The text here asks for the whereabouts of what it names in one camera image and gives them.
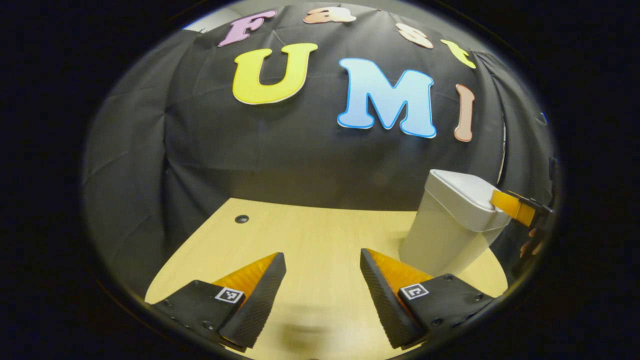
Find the wooden table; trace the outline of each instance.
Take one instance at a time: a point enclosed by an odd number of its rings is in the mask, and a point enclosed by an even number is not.
[[[238,215],[248,215],[244,224]],[[360,249],[398,259],[414,211],[308,208],[229,199],[187,239],[149,286],[155,304],[189,281],[213,282],[274,252],[287,264],[253,359],[387,359],[389,345],[360,272]],[[490,249],[458,276],[496,297],[507,281]]]

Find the white trash bin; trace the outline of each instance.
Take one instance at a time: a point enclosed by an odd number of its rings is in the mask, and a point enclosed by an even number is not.
[[[491,204],[480,177],[431,170],[400,260],[431,276],[458,274],[482,254],[511,218]]]

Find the letter m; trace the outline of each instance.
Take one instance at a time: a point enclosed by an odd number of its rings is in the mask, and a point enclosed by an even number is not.
[[[369,129],[374,118],[367,112],[367,98],[371,99],[380,122],[385,129],[396,123],[406,105],[406,116],[400,129],[409,135],[432,138],[436,128],[431,122],[431,94],[433,79],[416,70],[406,70],[395,86],[371,60],[345,58],[340,66],[349,72],[347,110],[338,115],[338,124],[344,127]]]

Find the letter u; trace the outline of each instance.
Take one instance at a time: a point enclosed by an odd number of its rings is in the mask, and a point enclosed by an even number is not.
[[[315,44],[291,44],[282,48],[289,54],[284,78],[274,85],[260,84],[260,70],[271,49],[249,51],[236,57],[236,75],[233,93],[245,104],[269,104],[293,96],[305,84],[309,54],[318,48]]]

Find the foam letter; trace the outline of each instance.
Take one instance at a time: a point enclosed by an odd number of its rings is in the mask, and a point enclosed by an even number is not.
[[[400,129],[409,135],[432,138],[436,128],[431,122],[431,94],[433,79],[415,70],[406,70],[395,86],[371,60],[345,58],[340,66],[349,72],[347,110],[338,115],[344,127],[369,129],[374,118],[367,113],[367,98],[373,102],[382,126],[390,129],[406,105],[406,117]]]
[[[231,29],[227,33],[227,37],[222,40],[220,44],[218,44],[218,47],[229,45],[231,43],[248,38],[249,34],[246,33],[247,29],[256,31],[264,22],[265,17],[274,17],[275,15],[276,11],[270,10],[268,12],[258,13],[255,15],[243,17],[242,19],[237,19],[236,21],[231,23]]]
[[[471,69],[476,68],[476,65],[471,60],[467,59],[467,56],[469,56],[468,52],[464,51],[463,49],[460,49],[460,46],[448,40],[441,39],[440,41],[442,41],[443,43],[447,44],[447,46],[449,46],[449,50],[451,50],[451,53],[453,54],[453,56],[455,56],[458,60],[460,60],[460,62],[470,67]]]
[[[397,23],[396,27],[399,29],[398,32],[403,36],[403,38],[420,46],[426,47],[427,49],[433,49],[433,44],[429,40],[427,40],[427,35],[425,35],[420,30],[400,23]]]
[[[305,84],[309,53],[316,50],[315,44],[291,44],[282,48],[289,54],[284,78],[274,85],[260,84],[260,70],[271,49],[259,49],[238,55],[233,93],[238,101],[245,104],[268,104],[283,101],[293,96]]]
[[[323,22],[351,22],[356,19],[351,16],[351,12],[347,8],[320,8],[313,9],[308,12],[308,16],[304,18],[307,24],[321,24]]]
[[[473,114],[474,100],[476,97],[464,85],[456,85],[458,95],[460,95],[460,119],[458,120],[458,127],[454,131],[453,135],[461,142],[469,142],[472,138],[471,133],[471,116]]]

